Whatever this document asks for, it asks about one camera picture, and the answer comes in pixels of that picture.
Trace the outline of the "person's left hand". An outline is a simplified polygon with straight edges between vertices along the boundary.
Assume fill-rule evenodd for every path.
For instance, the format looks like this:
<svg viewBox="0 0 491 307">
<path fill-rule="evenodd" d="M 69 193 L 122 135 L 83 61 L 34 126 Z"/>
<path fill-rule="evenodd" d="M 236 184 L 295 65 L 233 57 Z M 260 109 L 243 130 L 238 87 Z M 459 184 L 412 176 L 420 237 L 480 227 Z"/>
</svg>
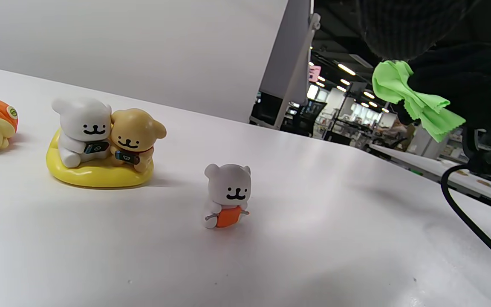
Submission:
<svg viewBox="0 0 491 307">
<path fill-rule="evenodd" d="M 384 60 L 412 60 L 448 35 L 477 0 L 357 0 L 361 35 Z"/>
</svg>

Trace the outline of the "person's right hand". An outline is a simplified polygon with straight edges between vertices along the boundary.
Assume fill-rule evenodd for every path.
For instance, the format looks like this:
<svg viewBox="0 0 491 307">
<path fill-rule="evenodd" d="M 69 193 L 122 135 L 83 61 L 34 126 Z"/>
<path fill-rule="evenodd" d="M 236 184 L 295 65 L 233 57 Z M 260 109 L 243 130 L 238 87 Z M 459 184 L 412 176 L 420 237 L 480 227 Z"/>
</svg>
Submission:
<svg viewBox="0 0 491 307">
<path fill-rule="evenodd" d="M 491 128 L 491 43 L 427 51 L 408 64 L 412 90 L 448 100 L 467 127 Z"/>
</svg>

